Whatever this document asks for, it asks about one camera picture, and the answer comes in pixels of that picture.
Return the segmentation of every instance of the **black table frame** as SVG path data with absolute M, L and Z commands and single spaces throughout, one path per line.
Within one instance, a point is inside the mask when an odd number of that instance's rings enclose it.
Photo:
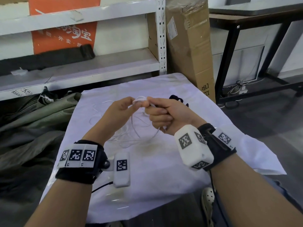
M 295 96 L 300 97 L 303 95 L 303 82 L 298 82 L 294 84 L 290 84 L 285 80 L 282 80 L 276 76 L 273 76 L 267 73 L 267 69 L 274 58 L 275 53 L 277 52 L 279 45 L 281 44 L 291 22 L 303 20 L 303 10 L 296 10 L 296 11 L 289 11 L 283 13 L 276 13 L 271 15 L 264 15 L 264 16 L 256 16 L 247 19 L 240 19 L 240 20 L 227 20 L 227 19 L 218 19 L 212 18 L 210 15 L 210 26 L 213 28 L 219 28 L 228 30 L 228 36 L 218 72 L 218 77 L 215 84 L 215 95 L 216 95 L 216 103 L 227 103 L 239 99 L 245 99 L 252 96 L 259 96 L 263 94 L 268 94 L 271 92 L 281 91 L 285 89 L 292 89 L 296 91 Z M 281 84 L 281 86 L 273 87 L 269 89 L 263 89 L 255 92 L 243 93 L 236 96 L 222 96 L 222 89 L 225 82 L 225 78 L 229 69 L 229 65 L 232 59 L 232 55 L 235 50 L 235 46 L 237 43 L 237 39 L 240 33 L 240 30 L 244 29 L 251 29 L 261 26 L 268 26 L 281 23 L 281 26 L 278 30 L 277 35 L 266 55 L 266 58 L 263 62 L 263 65 L 259 72 L 259 77 L 269 78 L 274 80 L 275 82 Z

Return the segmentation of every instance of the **orange sign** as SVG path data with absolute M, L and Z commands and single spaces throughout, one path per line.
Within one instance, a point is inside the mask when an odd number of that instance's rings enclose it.
M 30 15 L 47 14 L 100 5 L 101 0 L 28 0 Z M 32 31 L 34 54 L 91 44 L 94 47 L 97 22 Z

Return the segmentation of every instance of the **metal shelf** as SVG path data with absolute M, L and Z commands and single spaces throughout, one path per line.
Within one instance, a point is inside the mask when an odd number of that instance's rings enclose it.
M 44 86 L 53 91 L 159 69 L 159 61 L 148 48 L 112 53 L 90 61 L 31 71 L 24 76 L 0 76 L 0 100 L 39 94 Z
M 108 6 L 90 7 L 78 10 L 0 20 L 0 36 L 153 13 L 158 9 L 157 6 L 158 4 L 156 0 L 139 0 L 116 3 Z

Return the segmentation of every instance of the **metal screw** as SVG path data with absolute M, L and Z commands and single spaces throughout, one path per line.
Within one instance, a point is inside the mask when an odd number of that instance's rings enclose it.
M 104 168 L 104 169 L 107 169 L 107 168 L 110 167 L 110 165 L 111 165 L 110 162 L 106 160 L 106 161 L 103 163 L 103 168 Z

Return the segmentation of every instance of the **black wrist strap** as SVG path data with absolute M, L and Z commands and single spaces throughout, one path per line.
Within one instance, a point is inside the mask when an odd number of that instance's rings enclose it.
M 204 170 L 210 170 L 215 165 L 237 152 L 236 148 L 230 149 L 227 145 L 225 145 L 222 141 L 220 141 L 216 136 L 212 134 L 216 129 L 210 123 L 206 123 L 200 126 L 198 130 L 200 131 L 205 141 L 207 141 L 207 145 L 214 156 L 214 162 L 204 167 Z
M 102 145 L 88 140 L 79 140 L 77 144 L 92 144 L 97 145 L 96 159 L 93 168 L 60 168 L 56 174 L 57 179 L 62 179 L 71 182 L 78 182 L 83 184 L 93 184 L 99 174 L 103 163 L 107 160 Z

